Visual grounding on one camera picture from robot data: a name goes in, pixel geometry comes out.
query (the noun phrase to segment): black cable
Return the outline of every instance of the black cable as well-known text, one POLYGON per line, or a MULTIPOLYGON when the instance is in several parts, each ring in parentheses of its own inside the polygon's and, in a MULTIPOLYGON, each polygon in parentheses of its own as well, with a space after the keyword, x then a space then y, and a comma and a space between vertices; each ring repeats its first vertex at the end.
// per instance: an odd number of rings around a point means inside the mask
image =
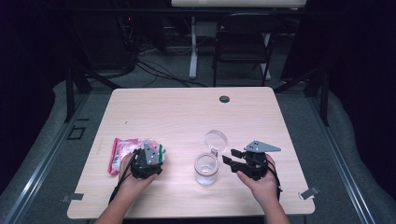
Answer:
MULTIPOLYGON (((150 71, 147 71, 146 69, 144 69, 141 65, 139 65, 138 63, 136 64, 136 66, 138 66, 139 68, 141 68, 143 71, 145 71, 145 72, 147 72, 147 73, 149 73, 149 74, 152 74, 152 73, 150 73, 150 71)), ((157 78, 160 76, 160 75, 158 75, 158 73, 157 74, 152 74, 152 75, 154 75, 154 79, 152 80, 152 81, 150 81, 148 84, 146 84, 146 85, 144 85, 142 88, 146 88, 147 86, 149 86, 150 84, 152 84, 153 82, 155 82, 155 80, 157 80, 157 78)))
POLYGON ((170 77, 162 77, 162 76, 160 76, 158 73, 157 73, 157 74, 154 74, 154 73, 150 72, 149 70, 147 70, 146 68, 142 67, 142 65, 140 65, 140 64, 137 64, 136 66, 138 66, 138 67, 141 68, 143 71, 145 71, 145 72, 147 72, 147 73, 149 73, 149 74, 151 74, 151 75, 153 75, 153 76, 155 76, 155 77, 161 77, 161 78, 165 78, 165 79, 172 79, 172 78, 170 78, 170 77))
POLYGON ((120 189, 120 186, 121 186, 122 182, 123 182, 128 176, 131 175, 131 173, 129 173, 127 176, 125 176, 126 173, 127 173, 128 170, 129 170, 129 168, 131 167, 131 163, 132 163, 133 157, 134 157, 134 156, 132 156, 132 158, 128 161, 128 165, 126 166, 125 170, 123 171, 122 176, 121 176, 121 178, 120 178, 120 180, 119 180, 119 183, 117 184, 117 186, 114 188, 113 192, 111 193, 110 200, 108 201, 108 203, 111 203, 111 201, 113 201, 113 199, 116 197, 117 193, 119 192, 119 189, 120 189))
POLYGON ((134 69, 132 67, 126 67, 122 71, 115 73, 115 74, 110 74, 110 75, 101 75, 101 77, 105 77, 107 79, 115 78, 115 77, 123 77, 128 74, 130 74, 134 69))
POLYGON ((271 163, 270 161, 268 161, 268 163, 270 163, 270 164, 273 166, 273 168, 274 168, 274 170, 273 170, 273 169, 271 169, 271 168, 268 166, 268 167, 267 167, 267 170, 268 170, 269 172, 271 172, 271 173, 274 175, 275 179, 276 179, 276 196, 277 196, 277 199, 279 200, 279 198, 280 198, 280 192, 282 192, 283 190, 282 190, 282 188, 281 188, 281 186, 280 186, 280 181, 279 181, 279 178, 277 177, 277 172, 276 172, 276 168, 275 168, 274 164, 271 163))
POLYGON ((156 72, 158 72, 158 73, 163 74, 163 75, 166 76, 166 77, 162 77, 162 78, 173 79, 173 80, 175 80, 175 81, 180 82, 181 84, 183 84, 183 85, 186 86, 186 87, 190 87, 187 83, 189 83, 189 84, 194 84, 194 85, 199 85, 199 86, 202 86, 202 87, 206 87, 206 85, 201 84, 201 83, 199 83, 199 82, 189 81, 189 80, 185 80, 185 79, 178 78, 178 77, 176 77, 175 75, 173 75, 170 71, 166 70, 166 68, 164 68, 163 66, 161 66, 161 65, 158 64, 158 63, 154 63, 154 62, 148 61, 148 60, 146 60, 146 61, 149 62, 149 63, 156 64, 157 66, 161 67, 161 69, 165 70, 167 73, 162 72, 162 71, 159 71, 159 70, 157 70, 156 68, 152 67, 151 65, 149 65, 149 64, 147 64, 147 63, 145 63, 145 62, 143 62, 143 61, 141 61, 141 60, 139 60, 139 59, 137 59, 137 62, 138 62, 138 63, 142 63, 142 64, 145 65, 147 68, 149 68, 149 69, 151 69, 151 70, 153 70, 153 71, 156 71, 156 72))

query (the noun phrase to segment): desk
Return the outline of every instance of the desk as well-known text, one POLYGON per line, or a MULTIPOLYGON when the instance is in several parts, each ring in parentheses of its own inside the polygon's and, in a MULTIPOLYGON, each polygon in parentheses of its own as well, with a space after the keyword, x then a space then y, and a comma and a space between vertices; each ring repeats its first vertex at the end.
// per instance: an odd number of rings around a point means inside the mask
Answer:
MULTIPOLYGON (((113 91, 75 191, 84 196, 70 203, 67 215, 98 218, 105 210, 118 181, 106 170, 114 138, 150 137, 167 150, 163 172, 126 217, 262 216, 250 189, 221 160, 213 185, 196 182, 193 162, 197 155, 208 151, 204 136, 213 129, 227 136, 229 148, 243 150, 254 139, 280 147, 280 152, 269 154, 276 161, 285 212, 314 212, 313 200, 298 196, 308 186, 272 89, 159 88, 113 91), (222 95, 229 96, 230 102, 221 103, 222 95)), ((231 157, 230 149, 223 154, 231 157)))
MULTIPOLYGON (((304 7, 306 0, 222 0, 222 1, 202 1, 202 0, 172 0, 173 7, 304 7)), ((191 62, 190 78, 197 76, 198 54, 196 48, 195 17, 191 18, 191 62)), ((261 64, 262 71, 266 64, 261 64)))

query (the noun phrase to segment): hand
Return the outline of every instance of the hand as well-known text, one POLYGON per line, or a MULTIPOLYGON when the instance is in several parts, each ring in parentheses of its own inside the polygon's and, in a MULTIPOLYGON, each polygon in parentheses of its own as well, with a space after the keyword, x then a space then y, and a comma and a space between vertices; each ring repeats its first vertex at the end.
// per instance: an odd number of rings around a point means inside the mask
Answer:
MULTIPOLYGON (((130 153, 127 156, 125 156, 120 165, 120 173, 119 173, 119 180, 122 177, 123 172, 125 171, 128 162, 131 160, 132 156, 134 154, 130 153)), ((122 182, 119 192, 116 195, 116 198, 119 197, 125 197, 126 199, 131 200, 131 203, 137 198, 137 196, 140 195, 140 193, 158 176, 157 174, 151 175, 147 179, 136 179, 134 176, 131 174, 131 169, 128 168, 126 170, 125 176, 128 176, 125 178, 125 180, 122 182)))
MULTIPOLYGON (((268 166, 275 170, 275 167, 273 167, 273 165, 275 166, 274 160, 268 154, 266 154, 266 158, 269 161, 268 166)), ((236 174, 238 175, 239 179, 250 188, 254 198, 261 206, 278 201, 276 196, 276 178, 271 172, 267 172, 265 177, 256 181, 249 178, 240 171, 238 171, 236 174)))
MULTIPOLYGON (((268 154, 266 154, 266 157, 269 161, 268 166, 275 171, 276 169, 274 160, 268 154)), ((236 174, 238 175, 239 179, 250 188, 253 197, 262 207, 268 224, 290 224, 285 211, 277 199, 276 178, 271 172, 267 172, 265 177, 256 181, 250 179, 247 175, 240 171, 236 172, 236 174)))
MULTIPOLYGON (((128 166, 128 162, 131 160, 133 154, 128 154, 122 159, 120 165, 119 180, 122 177, 123 172, 128 166)), ((131 174, 131 169, 128 168, 125 176, 127 176, 121 183, 118 193, 115 198, 101 216, 95 221, 95 223, 122 223, 123 217, 128 211, 131 204, 136 200, 140 193, 157 177, 152 175, 147 179, 136 179, 131 174)))

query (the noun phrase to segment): plastic bag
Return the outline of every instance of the plastic bag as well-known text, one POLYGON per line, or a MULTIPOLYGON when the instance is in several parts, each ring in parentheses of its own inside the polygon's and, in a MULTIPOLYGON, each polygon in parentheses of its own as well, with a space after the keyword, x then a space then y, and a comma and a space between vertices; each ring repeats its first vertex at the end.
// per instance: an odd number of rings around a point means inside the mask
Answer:
POLYGON ((108 173, 111 175, 117 175, 120 171, 122 159, 129 153, 133 153, 136 149, 144 148, 144 144, 147 144, 149 147, 152 147, 154 149, 160 147, 160 144, 151 139, 114 139, 111 159, 107 168, 108 173))

